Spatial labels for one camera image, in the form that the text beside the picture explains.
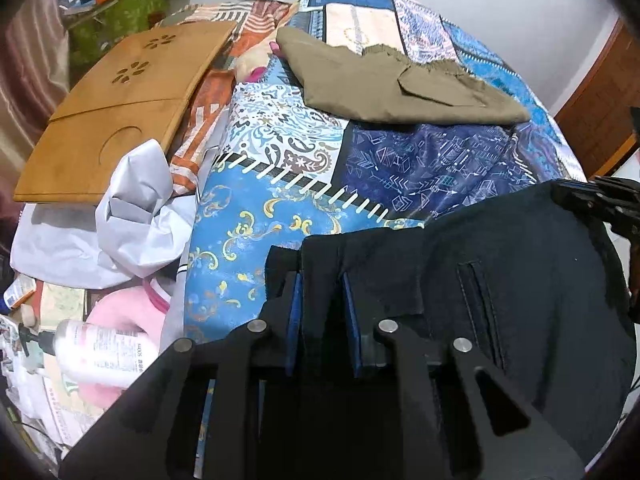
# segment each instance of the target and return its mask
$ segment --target metal screw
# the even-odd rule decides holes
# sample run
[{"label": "metal screw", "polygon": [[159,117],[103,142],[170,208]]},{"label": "metal screw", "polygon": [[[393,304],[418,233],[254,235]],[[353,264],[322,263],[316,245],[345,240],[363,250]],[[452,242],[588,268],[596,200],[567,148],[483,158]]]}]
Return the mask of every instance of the metal screw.
[{"label": "metal screw", "polygon": [[382,332],[391,334],[398,330],[398,323],[396,323],[393,319],[383,319],[378,323],[378,328],[382,330]]},{"label": "metal screw", "polygon": [[246,327],[249,329],[249,332],[260,333],[264,332],[267,328],[267,322],[261,319],[254,319],[247,323]]},{"label": "metal screw", "polygon": [[453,341],[453,348],[466,354],[473,348],[473,345],[466,337],[459,337]]},{"label": "metal screw", "polygon": [[181,337],[180,339],[178,339],[178,341],[174,343],[174,350],[180,353],[188,352],[189,350],[191,350],[192,346],[193,346],[193,341],[191,339],[187,339],[186,337]]}]

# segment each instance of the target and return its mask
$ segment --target gray fabric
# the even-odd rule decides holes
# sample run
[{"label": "gray fabric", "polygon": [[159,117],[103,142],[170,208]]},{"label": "gray fabric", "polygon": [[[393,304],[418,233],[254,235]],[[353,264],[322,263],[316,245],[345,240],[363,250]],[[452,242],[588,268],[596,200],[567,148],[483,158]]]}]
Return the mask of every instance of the gray fabric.
[{"label": "gray fabric", "polygon": [[311,108],[373,123],[514,124],[530,118],[519,102],[453,60],[420,65],[385,45],[360,56],[293,27],[281,28],[276,38]]}]

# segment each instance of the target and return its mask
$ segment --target white lotion bottle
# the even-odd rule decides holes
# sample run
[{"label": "white lotion bottle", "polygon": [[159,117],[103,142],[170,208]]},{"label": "white lotion bottle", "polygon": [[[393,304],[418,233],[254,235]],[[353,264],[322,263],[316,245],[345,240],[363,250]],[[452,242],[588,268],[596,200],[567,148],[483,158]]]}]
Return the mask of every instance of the white lotion bottle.
[{"label": "white lotion bottle", "polygon": [[60,370],[78,383],[128,388],[158,357],[144,332],[126,332],[73,319],[55,332],[40,332],[42,351],[56,356]]}]

